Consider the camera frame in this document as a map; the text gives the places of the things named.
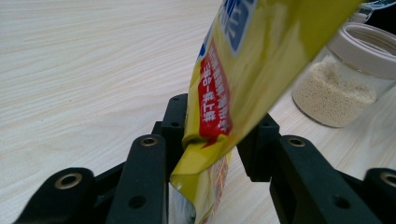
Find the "jar lid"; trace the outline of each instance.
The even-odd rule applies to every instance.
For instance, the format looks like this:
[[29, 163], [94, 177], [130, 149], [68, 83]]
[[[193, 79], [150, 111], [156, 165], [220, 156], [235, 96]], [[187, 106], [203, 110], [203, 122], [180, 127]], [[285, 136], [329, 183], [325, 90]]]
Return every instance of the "jar lid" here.
[[396, 78], [396, 35], [374, 26], [347, 22], [327, 47], [358, 70]]

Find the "light wood surface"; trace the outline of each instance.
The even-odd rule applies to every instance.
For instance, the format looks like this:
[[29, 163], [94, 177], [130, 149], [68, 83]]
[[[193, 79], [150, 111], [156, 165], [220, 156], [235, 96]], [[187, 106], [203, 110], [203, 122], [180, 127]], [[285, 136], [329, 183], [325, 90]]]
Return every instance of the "light wood surface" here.
[[[96, 175], [187, 92], [220, 0], [0, 2], [0, 223], [67, 167]], [[302, 115], [290, 91], [271, 109], [282, 134], [310, 139], [337, 169], [396, 169], [396, 90], [343, 129]], [[213, 223], [277, 223], [268, 184], [238, 158]]]

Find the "blue label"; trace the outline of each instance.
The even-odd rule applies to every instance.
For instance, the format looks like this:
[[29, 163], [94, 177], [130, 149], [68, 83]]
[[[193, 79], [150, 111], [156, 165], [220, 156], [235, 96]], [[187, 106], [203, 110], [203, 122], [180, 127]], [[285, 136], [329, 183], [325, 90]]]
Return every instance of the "blue label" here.
[[220, 10], [220, 27], [234, 56], [241, 48], [256, 0], [224, 0]]

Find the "yellow snack bag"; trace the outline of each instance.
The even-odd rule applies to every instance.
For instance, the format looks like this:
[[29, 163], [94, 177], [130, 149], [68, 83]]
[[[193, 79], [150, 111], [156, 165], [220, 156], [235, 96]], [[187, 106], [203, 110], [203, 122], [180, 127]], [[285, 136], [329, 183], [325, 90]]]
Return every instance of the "yellow snack bag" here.
[[193, 70], [185, 152], [171, 183], [206, 223], [227, 153], [346, 21], [361, 0], [224, 0]]

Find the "jar of beige granules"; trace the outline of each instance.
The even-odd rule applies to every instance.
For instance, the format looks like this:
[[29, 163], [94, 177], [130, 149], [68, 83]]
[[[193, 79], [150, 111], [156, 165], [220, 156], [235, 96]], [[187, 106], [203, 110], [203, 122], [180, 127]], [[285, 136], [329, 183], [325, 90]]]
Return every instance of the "jar of beige granules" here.
[[344, 127], [396, 81], [396, 36], [346, 23], [299, 78], [294, 103], [309, 118]]

